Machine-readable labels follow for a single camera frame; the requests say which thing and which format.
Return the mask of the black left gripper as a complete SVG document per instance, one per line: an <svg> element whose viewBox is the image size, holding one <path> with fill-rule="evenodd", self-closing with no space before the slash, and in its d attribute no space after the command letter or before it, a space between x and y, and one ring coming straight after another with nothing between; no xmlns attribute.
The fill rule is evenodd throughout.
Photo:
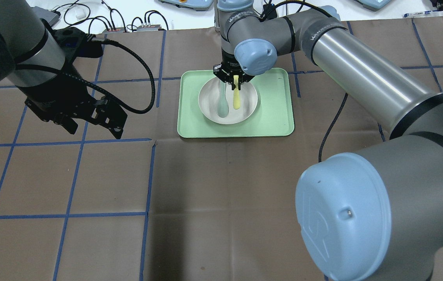
<svg viewBox="0 0 443 281"><path fill-rule="evenodd" d="M78 123L74 119L107 128L115 139L121 139L128 117L123 108L108 97L92 97L76 69L64 69L51 80L25 87L25 104L42 121L53 121L75 135Z"/></svg>

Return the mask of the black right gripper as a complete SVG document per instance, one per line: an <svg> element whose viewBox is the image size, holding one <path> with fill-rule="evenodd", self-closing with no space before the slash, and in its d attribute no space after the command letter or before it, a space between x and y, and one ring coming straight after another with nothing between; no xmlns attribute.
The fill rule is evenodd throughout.
<svg viewBox="0 0 443 281"><path fill-rule="evenodd" d="M230 53L222 53L222 62L213 66L213 74L225 82L225 91L233 91L233 85L240 91L243 83L254 78L253 75L244 73L235 55Z"/></svg>

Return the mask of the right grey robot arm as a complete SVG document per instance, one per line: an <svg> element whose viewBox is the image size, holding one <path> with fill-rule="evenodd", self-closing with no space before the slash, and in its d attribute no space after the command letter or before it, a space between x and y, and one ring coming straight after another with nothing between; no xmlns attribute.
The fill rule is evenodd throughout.
<svg viewBox="0 0 443 281"><path fill-rule="evenodd" d="M443 46L443 17L416 18L416 29L431 58ZM354 34L367 39L379 32L388 36L389 27L399 29L403 38L417 41L407 20L358 21L351 23ZM301 98L295 98L300 82ZM295 183L299 174L316 163L320 139L341 104L344 93L325 73L298 75L291 82L295 130L287 137L211 139L210 156L216 167L210 187L223 187L226 208L219 228L212 228L214 250L182 269L173 279L173 260L166 277L165 265L159 274L158 250L145 270L145 281L323 281L298 230L295 215ZM329 136L323 160L343 151L355 151L380 144L377 125L353 96L347 99L338 122ZM432 281L443 281L443 248L437 251Z"/></svg>

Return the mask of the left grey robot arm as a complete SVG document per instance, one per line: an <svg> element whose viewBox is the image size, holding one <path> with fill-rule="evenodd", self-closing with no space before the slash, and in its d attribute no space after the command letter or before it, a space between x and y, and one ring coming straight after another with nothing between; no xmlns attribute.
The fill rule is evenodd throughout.
<svg viewBox="0 0 443 281"><path fill-rule="evenodd" d="M110 94L97 100L73 65L103 55L101 38L75 27L53 30L24 0L0 0L0 81L8 79L42 121L76 133L76 119L107 128L120 139L127 114Z"/></svg>

